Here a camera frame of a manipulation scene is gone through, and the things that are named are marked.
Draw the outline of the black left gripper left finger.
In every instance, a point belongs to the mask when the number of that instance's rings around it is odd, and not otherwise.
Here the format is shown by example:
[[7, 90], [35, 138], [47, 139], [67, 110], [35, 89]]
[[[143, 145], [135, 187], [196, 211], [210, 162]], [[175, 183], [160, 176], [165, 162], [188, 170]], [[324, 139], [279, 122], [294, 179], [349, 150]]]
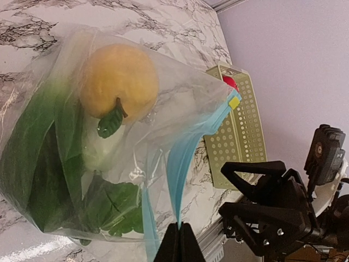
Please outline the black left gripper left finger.
[[154, 262], [180, 261], [182, 261], [181, 231], [178, 227], [178, 223], [171, 223], [167, 227]]

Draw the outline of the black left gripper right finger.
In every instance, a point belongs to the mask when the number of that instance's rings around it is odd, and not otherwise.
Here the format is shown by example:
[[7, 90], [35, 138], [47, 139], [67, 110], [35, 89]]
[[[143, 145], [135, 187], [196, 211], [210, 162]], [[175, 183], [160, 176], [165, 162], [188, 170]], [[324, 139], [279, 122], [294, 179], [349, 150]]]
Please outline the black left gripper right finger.
[[182, 262], [205, 262], [198, 241], [189, 223], [183, 223], [180, 228], [180, 259]]

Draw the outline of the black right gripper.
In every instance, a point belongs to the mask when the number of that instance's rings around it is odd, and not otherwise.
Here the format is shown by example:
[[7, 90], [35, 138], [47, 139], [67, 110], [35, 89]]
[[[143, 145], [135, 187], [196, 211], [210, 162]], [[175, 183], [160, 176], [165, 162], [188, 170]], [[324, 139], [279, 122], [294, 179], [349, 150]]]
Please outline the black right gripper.
[[316, 216], [298, 173], [286, 170], [280, 160], [226, 162], [220, 172], [242, 194], [236, 203], [219, 208], [225, 233], [231, 227], [255, 255], [285, 258], [304, 245], [348, 250], [348, 195], [336, 192], [330, 206]]

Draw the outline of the red fake apple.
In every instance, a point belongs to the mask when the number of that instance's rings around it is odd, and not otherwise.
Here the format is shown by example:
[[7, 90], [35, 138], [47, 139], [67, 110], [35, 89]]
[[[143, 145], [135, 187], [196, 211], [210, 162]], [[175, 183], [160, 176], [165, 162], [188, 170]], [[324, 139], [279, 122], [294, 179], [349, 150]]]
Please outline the red fake apple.
[[227, 75], [223, 75], [222, 79], [223, 79], [223, 82], [225, 82], [226, 84], [228, 84], [229, 86], [234, 88], [237, 92], [239, 92], [238, 85], [232, 77], [227, 76]]

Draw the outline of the clear zip top bag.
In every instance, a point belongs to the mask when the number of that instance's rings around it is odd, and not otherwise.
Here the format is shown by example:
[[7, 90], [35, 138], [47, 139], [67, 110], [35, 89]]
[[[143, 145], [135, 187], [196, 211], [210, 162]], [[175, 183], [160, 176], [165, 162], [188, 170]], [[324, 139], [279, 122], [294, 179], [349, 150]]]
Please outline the clear zip top bag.
[[[157, 101], [142, 119], [123, 123], [121, 103], [103, 118], [88, 114], [80, 101], [82, 67], [97, 49], [125, 44], [144, 51], [159, 77]], [[37, 57], [14, 82], [11, 96], [1, 110], [1, 156], [4, 147], [34, 92], [45, 82], [69, 85], [83, 112], [82, 156], [87, 190], [92, 172], [114, 184], [132, 183], [140, 188], [143, 233], [93, 239], [120, 243], [115, 261], [153, 261], [163, 230], [155, 222], [161, 209], [172, 223], [181, 224], [186, 177], [198, 143], [213, 135], [225, 117], [240, 103], [240, 94], [223, 81], [166, 55], [127, 39], [83, 27], [71, 31], [53, 50]]]

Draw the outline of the yellow fake fruit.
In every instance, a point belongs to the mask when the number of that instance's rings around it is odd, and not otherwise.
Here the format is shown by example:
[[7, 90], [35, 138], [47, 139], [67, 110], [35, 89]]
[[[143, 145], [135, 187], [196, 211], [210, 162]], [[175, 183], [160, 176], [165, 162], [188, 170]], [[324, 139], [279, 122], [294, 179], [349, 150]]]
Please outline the yellow fake fruit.
[[159, 77], [151, 58], [125, 44], [104, 46], [93, 52], [82, 67], [80, 101], [85, 111], [103, 118], [120, 102], [123, 123], [147, 115], [159, 92]]

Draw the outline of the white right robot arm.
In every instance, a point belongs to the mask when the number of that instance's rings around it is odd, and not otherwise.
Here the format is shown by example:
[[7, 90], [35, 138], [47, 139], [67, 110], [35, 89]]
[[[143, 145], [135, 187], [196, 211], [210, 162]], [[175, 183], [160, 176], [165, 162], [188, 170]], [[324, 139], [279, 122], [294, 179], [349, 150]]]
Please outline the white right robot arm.
[[227, 162], [221, 173], [247, 199], [219, 208], [224, 233], [256, 256], [284, 261], [305, 245], [348, 250], [348, 196], [339, 196], [344, 174], [310, 200], [299, 173], [282, 161]]

